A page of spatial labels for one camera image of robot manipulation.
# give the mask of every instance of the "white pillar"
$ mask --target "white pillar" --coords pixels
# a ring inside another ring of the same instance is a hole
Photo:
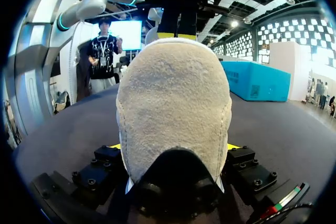
[[[310,69],[299,44],[291,41],[271,43],[269,66],[291,74],[289,100],[306,98]]]

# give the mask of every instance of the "terry cloth cover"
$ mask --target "terry cloth cover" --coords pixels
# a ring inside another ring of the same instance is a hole
[[[217,181],[232,101],[223,67],[209,48],[183,38],[150,43],[125,72],[116,103],[122,158],[133,182],[172,148],[195,153]]]

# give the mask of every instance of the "blue display stand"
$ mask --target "blue display stand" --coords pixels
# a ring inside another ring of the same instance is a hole
[[[221,62],[230,91],[246,101],[286,102],[290,74],[254,62]]]

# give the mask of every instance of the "monitor screen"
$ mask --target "monitor screen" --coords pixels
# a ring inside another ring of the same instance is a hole
[[[141,30],[142,21],[140,20],[125,20],[111,22],[109,32],[115,37],[122,38],[122,50],[139,50],[141,49]],[[94,24],[92,37],[98,36],[99,25]]]

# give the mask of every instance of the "person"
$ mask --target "person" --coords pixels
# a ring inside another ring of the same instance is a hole
[[[335,113],[335,96],[333,96],[330,101],[329,101],[329,106],[330,106],[330,115],[333,116]]]
[[[310,96],[309,96],[309,102],[311,102],[311,99],[314,99],[315,94],[315,79],[312,79],[311,86],[310,86]]]
[[[88,46],[91,93],[98,93],[113,83],[119,82],[118,74],[113,69],[113,53],[122,53],[122,39],[108,33],[111,21],[108,18],[99,20],[99,36],[94,38]]]
[[[320,102],[319,102],[319,107],[322,107],[322,100],[323,100],[323,93],[324,93],[324,83],[321,80],[321,96],[320,96]]]
[[[321,109],[323,109],[323,110],[324,110],[324,106],[326,104],[327,96],[328,96],[328,83],[326,82],[326,84],[324,85],[324,88],[323,88],[323,97],[322,97],[322,103],[321,103]]]
[[[318,106],[320,104],[320,98],[322,95],[322,84],[321,80],[317,80],[317,85],[316,85],[316,97],[315,97],[315,106]]]

